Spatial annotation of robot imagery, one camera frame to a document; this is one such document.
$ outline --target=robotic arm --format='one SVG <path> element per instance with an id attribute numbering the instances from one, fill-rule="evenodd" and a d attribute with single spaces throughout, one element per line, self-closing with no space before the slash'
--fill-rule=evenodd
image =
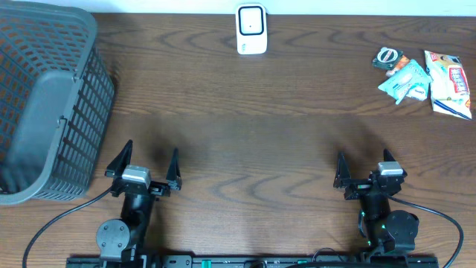
<path id="1" fill-rule="evenodd" d="M 107 167 L 113 178 L 112 196 L 125 194 L 120 219 L 107 220 L 96 236 L 99 258 L 69 258 L 66 268 L 305 268 L 305 267 L 411 267 L 437 268 L 435 257 L 409 257 L 415 249 L 418 218 L 406 211 L 391 211 L 388 197 L 401 190 L 407 176 L 388 150 L 378 169 L 367 179 L 352 179 L 344 155 L 338 155 L 334 187 L 345 188 L 346 200 L 360 200 L 358 226 L 368 247 L 357 254 L 296 257 L 197 257 L 154 255 L 144 251 L 144 237 L 159 197 L 181 189 L 177 149 L 167 171 L 167 183 L 154 182 L 145 167 L 130 164 L 132 141 Z"/>

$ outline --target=green component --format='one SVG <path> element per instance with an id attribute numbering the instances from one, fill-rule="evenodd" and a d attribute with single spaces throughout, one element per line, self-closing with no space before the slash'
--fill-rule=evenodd
<path id="1" fill-rule="evenodd" d="M 211 261 L 202 261 L 202 268 L 211 268 Z"/>

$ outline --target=wooden table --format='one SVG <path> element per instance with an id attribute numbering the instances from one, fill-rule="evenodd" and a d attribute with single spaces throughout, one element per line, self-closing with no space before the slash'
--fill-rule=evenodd
<path id="1" fill-rule="evenodd" d="M 466 239 L 455 266 L 476 266 L 476 126 L 433 113 L 429 100 L 396 106 L 377 89 L 385 73 L 370 64 L 382 46 L 422 65 L 423 49 L 454 54 L 476 90 L 476 18 L 268 16 L 267 52 L 244 57 L 234 16 L 95 17 L 118 96 L 87 198 L 111 185 L 103 172 L 129 138 L 132 162 L 156 179 L 180 149 L 183 189 L 155 205 L 150 248 L 303 255 L 363 246 L 358 202 L 332 188 L 336 156 L 343 150 L 354 177 L 364 177 L 387 147 L 409 174 L 398 197 L 458 220 Z M 29 267 L 98 254 L 97 227 L 119 217 L 122 200 L 108 196 L 54 224 L 33 247 Z M 1 207 L 0 267 L 19 267 L 38 229 L 82 202 Z M 391 206 L 418 215 L 415 252 L 435 254 L 443 265 L 456 228 Z"/>

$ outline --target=blue stripe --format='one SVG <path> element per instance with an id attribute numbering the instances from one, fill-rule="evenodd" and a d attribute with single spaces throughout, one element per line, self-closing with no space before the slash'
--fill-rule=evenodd
<path id="1" fill-rule="evenodd" d="M 453 110 L 452 108 L 446 106 L 445 104 L 443 104 L 441 101 L 439 100 L 436 100 L 434 102 L 434 104 L 436 104 L 438 107 L 440 107 L 441 109 L 444 109 L 445 111 L 448 111 L 450 113 L 453 113 L 455 115 L 459 115 L 461 116 L 462 118 L 465 118 L 467 120 L 471 120 L 471 118 L 467 117 L 466 115 L 462 114 L 461 112 L 456 112 L 455 110 Z"/>

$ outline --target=laundry basket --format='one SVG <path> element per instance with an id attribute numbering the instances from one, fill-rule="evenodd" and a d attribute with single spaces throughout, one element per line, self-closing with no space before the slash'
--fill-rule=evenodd
<path id="1" fill-rule="evenodd" d="M 88 190 L 115 96 L 91 14 L 0 3 L 0 204 Z"/>

